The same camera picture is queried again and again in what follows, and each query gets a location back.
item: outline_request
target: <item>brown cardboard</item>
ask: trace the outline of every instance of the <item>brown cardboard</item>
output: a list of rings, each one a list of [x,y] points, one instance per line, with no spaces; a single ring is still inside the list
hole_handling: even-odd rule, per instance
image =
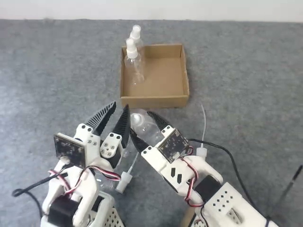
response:
[[[180,223],[180,227],[191,226],[194,215],[195,215],[195,208],[193,208],[193,207],[188,208]]]
[[[131,108],[183,107],[189,97],[186,58],[181,44],[145,46],[145,81],[134,85],[124,70],[126,48],[121,54],[120,98]]]

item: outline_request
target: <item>gray carpet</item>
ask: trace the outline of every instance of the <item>gray carpet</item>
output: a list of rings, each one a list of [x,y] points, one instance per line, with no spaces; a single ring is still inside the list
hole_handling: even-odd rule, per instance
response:
[[[135,23],[146,44],[183,43],[186,50],[188,105],[156,111],[188,138],[201,138],[203,102],[205,140],[234,154],[262,212],[302,164],[303,24],[0,20],[0,226],[39,225],[33,201],[10,194],[57,163],[54,133],[74,135],[79,123],[119,99],[120,46]],[[120,112],[119,105],[106,132]],[[210,148],[207,161],[242,193],[223,152]],[[183,199],[142,158],[134,175],[123,195],[112,193],[125,225],[178,226]],[[47,188],[33,190],[41,202]],[[273,217],[280,226],[302,226],[302,192],[303,176]]]

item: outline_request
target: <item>black serrated finger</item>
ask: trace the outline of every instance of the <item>black serrated finger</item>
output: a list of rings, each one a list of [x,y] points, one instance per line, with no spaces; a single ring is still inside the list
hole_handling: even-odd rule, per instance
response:
[[[129,106],[126,104],[126,106],[123,108],[123,112],[115,125],[113,129],[113,133],[119,134],[122,136],[122,147],[126,148],[129,138],[129,131],[131,128],[131,114],[129,111]]]
[[[115,109],[116,102],[112,102],[97,111],[92,117],[85,121],[85,124],[93,129],[93,134],[100,136],[110,116],[115,112]]]
[[[156,122],[160,130],[163,130],[168,125],[172,126],[167,120],[165,120],[163,117],[161,117],[155,112],[147,111],[147,114]]]
[[[134,147],[137,149],[137,151],[139,153],[144,151],[149,146],[144,140],[142,140],[141,138],[139,138],[137,136],[137,133],[133,129],[131,129],[130,135],[131,135],[131,139],[133,141]]]

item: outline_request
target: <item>white plastic part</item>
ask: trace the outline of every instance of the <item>white plastic part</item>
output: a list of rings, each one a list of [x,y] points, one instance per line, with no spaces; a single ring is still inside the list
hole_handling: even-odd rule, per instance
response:
[[[160,171],[169,163],[155,147],[149,146],[141,152],[142,157],[160,174]]]
[[[202,220],[200,219],[195,219],[194,220],[194,227],[207,227],[205,223],[203,223]]]
[[[217,191],[205,204],[202,212],[209,226],[262,227],[266,224],[266,219],[243,199],[241,194],[229,183],[225,183],[220,190]],[[241,223],[236,223],[237,221],[231,218],[234,214],[237,215]],[[273,221],[270,221],[268,226],[277,227]]]
[[[104,158],[111,158],[115,156],[116,152],[122,151],[123,147],[121,141],[122,136],[111,132],[100,147],[101,156]]]
[[[59,160],[55,167],[55,171],[59,172],[64,163]],[[63,170],[62,173],[67,173],[68,176],[65,178],[68,183],[73,187],[76,185],[79,175],[82,169],[76,166]],[[93,173],[86,170],[84,177],[81,177],[81,183],[74,191],[73,197],[71,199],[75,201],[80,201],[77,211],[75,212],[72,223],[74,227],[81,227],[83,221],[86,220],[89,211],[91,210],[99,192],[99,185],[97,184]],[[47,196],[43,202],[42,209],[45,214],[49,213],[49,208],[52,202],[60,195],[64,193],[63,186],[61,182],[54,178],[49,182],[49,190]]]
[[[107,171],[113,172],[114,169],[111,166],[110,162],[107,161],[106,159],[102,158],[102,157],[98,157],[96,159],[94,159],[91,163],[90,166],[99,166],[102,169],[105,169]]]
[[[139,25],[134,25],[133,30],[129,37],[132,38],[136,43],[136,41],[140,39],[140,33],[141,33],[141,27]]]
[[[131,38],[128,38],[126,40],[126,54],[130,59],[135,59],[138,56],[137,47],[134,43],[134,40]]]
[[[127,185],[130,183],[132,177],[132,175],[123,171],[123,173],[121,174],[121,181],[119,181],[116,187],[116,191],[122,194]]]
[[[214,168],[212,168],[205,160],[199,156],[186,156],[184,157],[189,164],[191,164],[198,173],[204,175],[211,175],[218,182],[223,183],[223,177]]]
[[[83,144],[85,144],[86,166],[88,166],[94,159],[100,157],[99,147],[101,138],[91,132],[91,127],[85,124],[79,124],[76,129],[76,134],[74,135],[74,139],[78,138],[83,142]]]
[[[121,218],[119,217],[117,210],[113,207],[103,227],[115,227],[115,226],[124,227],[124,224]]]
[[[196,150],[196,155],[206,159],[207,156],[207,149],[203,147],[203,144],[201,145],[202,147],[197,148]]]
[[[175,128],[173,128],[173,127],[171,127],[170,125],[168,125],[168,126],[166,126],[166,127],[161,131],[161,133],[163,134],[163,136],[164,136],[165,138],[167,138],[168,136],[171,135],[171,133],[174,132],[174,130],[175,130]],[[161,141],[156,145],[156,147],[158,147],[158,146],[162,143],[163,140],[161,140]]]
[[[115,204],[115,200],[111,195],[105,192],[99,192],[99,196],[101,196],[103,200],[100,202],[97,212],[91,211],[89,213],[91,219],[90,227],[104,226]]]
[[[194,172],[188,167],[187,163],[181,159],[177,159],[171,164],[167,161],[165,168],[161,170],[160,174],[177,191],[178,195],[183,197],[185,197],[188,192],[187,181],[194,177]],[[201,196],[194,190],[191,192],[189,198],[194,204],[203,203]]]

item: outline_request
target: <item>white spray nozzle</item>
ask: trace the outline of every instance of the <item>white spray nozzle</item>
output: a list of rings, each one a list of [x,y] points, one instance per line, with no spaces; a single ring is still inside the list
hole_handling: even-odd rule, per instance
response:
[[[116,187],[116,191],[119,193],[123,193],[125,188],[127,187],[127,185],[130,183],[131,179],[132,179],[132,175],[130,175],[127,172],[123,172],[121,174],[121,181],[119,181],[117,187]]]
[[[140,39],[141,27],[139,25],[134,25],[133,30],[130,34],[130,38],[134,39],[134,41]]]
[[[127,53],[127,56],[131,59],[134,59],[138,56],[137,47],[134,44],[134,40],[131,38],[128,38],[126,40],[126,53]]]

